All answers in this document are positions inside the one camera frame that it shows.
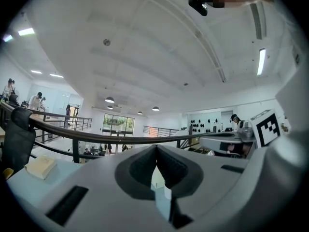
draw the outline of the chair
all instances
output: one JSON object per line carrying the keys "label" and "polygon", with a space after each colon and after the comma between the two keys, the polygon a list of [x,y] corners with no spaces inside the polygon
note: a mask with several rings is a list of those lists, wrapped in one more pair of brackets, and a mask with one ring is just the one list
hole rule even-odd
{"label": "chair", "polygon": [[15,173],[29,162],[35,140],[35,130],[29,126],[31,114],[30,110],[15,108],[5,130],[2,163],[4,168],[11,168]]}

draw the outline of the ceiling light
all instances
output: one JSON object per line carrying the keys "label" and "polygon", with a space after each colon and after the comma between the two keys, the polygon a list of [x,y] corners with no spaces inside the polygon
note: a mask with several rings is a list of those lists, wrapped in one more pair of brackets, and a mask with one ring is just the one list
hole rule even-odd
{"label": "ceiling light", "polygon": [[262,74],[263,67],[264,67],[264,61],[266,56],[266,49],[260,50],[260,62],[259,62],[259,69],[257,70],[257,75]]}
{"label": "ceiling light", "polygon": [[31,71],[31,72],[36,73],[36,74],[42,74],[42,72],[40,71]]}
{"label": "ceiling light", "polygon": [[105,99],[105,101],[108,102],[108,103],[115,103],[113,97],[110,97],[110,96],[107,97],[107,98]]}
{"label": "ceiling light", "polygon": [[12,39],[13,37],[11,35],[8,35],[6,37],[3,38],[4,42],[8,42]]}
{"label": "ceiling light", "polygon": [[55,75],[55,74],[50,74],[51,76],[55,76],[55,77],[61,77],[61,78],[63,78],[63,76],[62,75]]}
{"label": "ceiling light", "polygon": [[23,35],[27,35],[27,34],[33,34],[34,31],[33,31],[33,28],[29,28],[29,29],[24,29],[24,30],[18,31],[18,33],[19,33],[20,36],[23,36]]}

